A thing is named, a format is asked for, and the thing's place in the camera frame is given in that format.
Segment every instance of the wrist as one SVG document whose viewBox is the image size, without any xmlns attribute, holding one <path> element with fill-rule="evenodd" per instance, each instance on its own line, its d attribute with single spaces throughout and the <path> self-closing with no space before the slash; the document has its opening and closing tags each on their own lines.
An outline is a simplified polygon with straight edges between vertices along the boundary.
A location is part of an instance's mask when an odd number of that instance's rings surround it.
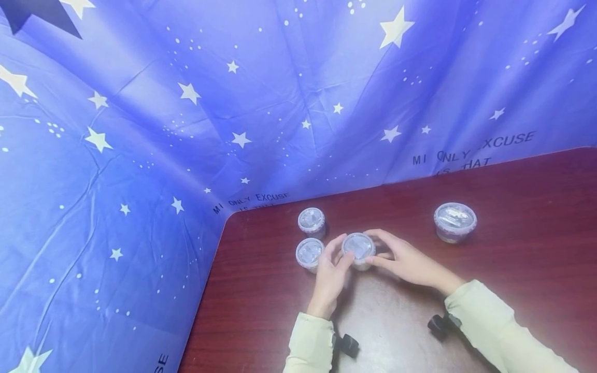
<svg viewBox="0 0 597 373">
<path fill-rule="evenodd" d="M 453 272 L 444 269 L 436 278 L 435 284 L 433 285 L 444 297 L 449 297 L 459 287 L 465 284 L 465 281 L 458 277 Z"/>
<path fill-rule="evenodd" d="M 315 299 L 311 299 L 307 311 L 307 315 L 319 317 L 321 319 L 329 320 L 334 312 L 334 307 L 331 304 L 324 304 Z"/>
</svg>

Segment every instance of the dark blue star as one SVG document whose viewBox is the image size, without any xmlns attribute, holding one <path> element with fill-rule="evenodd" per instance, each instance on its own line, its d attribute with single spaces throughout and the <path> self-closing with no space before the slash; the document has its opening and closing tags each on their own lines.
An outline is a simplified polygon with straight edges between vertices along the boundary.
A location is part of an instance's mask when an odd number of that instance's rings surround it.
<svg viewBox="0 0 597 373">
<path fill-rule="evenodd" d="M 19 32 L 30 16 L 38 16 L 57 28 L 76 36 L 81 35 L 59 0 L 0 0 L 13 35 Z"/>
</svg>

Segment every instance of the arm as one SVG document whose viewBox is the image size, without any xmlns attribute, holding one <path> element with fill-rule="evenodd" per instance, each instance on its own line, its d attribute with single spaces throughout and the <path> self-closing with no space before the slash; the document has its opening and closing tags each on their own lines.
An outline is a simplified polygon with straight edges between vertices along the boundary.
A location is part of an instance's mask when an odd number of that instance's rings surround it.
<svg viewBox="0 0 597 373">
<path fill-rule="evenodd" d="M 408 242 L 384 230 L 365 233 L 376 245 L 387 245 L 391 250 L 369 258 L 368 262 L 403 280 L 441 291 L 447 297 L 448 312 L 460 320 L 460 329 L 471 345 L 501 373 L 578 372 L 518 325 L 514 311 L 480 282 L 465 283 Z"/>
<path fill-rule="evenodd" d="M 514 310 L 482 283 L 473 280 L 445 300 L 449 313 L 460 319 L 460 330 L 502 373 L 576 372 L 514 320 Z"/>
<path fill-rule="evenodd" d="M 342 256 L 344 237 L 333 239 L 319 256 L 313 297 L 307 312 L 299 313 L 294 324 L 283 373 L 327 373 L 332 368 L 334 326 L 330 317 L 354 261 L 352 253 Z"/>
</svg>

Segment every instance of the hand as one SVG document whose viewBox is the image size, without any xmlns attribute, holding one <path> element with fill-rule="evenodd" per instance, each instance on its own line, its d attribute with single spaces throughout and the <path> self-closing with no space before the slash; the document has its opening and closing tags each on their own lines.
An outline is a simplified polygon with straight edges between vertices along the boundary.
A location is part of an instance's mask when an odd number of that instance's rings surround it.
<svg viewBox="0 0 597 373">
<path fill-rule="evenodd" d="M 367 263 L 385 268 L 416 285 L 434 287 L 445 296 L 464 284 L 461 278 L 393 234 L 382 229 L 371 229 L 365 234 L 373 239 L 376 246 L 387 245 L 390 249 L 390 252 L 368 257 Z"/>
<path fill-rule="evenodd" d="M 343 255 L 340 249 L 346 234 L 334 238 L 319 256 L 313 297 L 307 314 L 329 320 L 336 309 L 338 295 L 344 287 L 346 272 L 355 260 L 352 252 Z"/>
</svg>

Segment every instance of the left hand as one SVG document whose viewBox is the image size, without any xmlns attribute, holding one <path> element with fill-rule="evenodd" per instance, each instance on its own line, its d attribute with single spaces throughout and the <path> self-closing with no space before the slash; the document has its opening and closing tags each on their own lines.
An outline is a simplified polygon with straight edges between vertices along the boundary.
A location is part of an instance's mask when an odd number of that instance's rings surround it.
<svg viewBox="0 0 597 373">
<path fill-rule="evenodd" d="M 329 320 L 336 309 L 338 295 L 342 292 L 346 273 L 355 260 L 352 252 L 343 255 L 342 241 L 346 234 L 334 238 L 319 256 L 313 297 L 307 314 Z"/>
</svg>

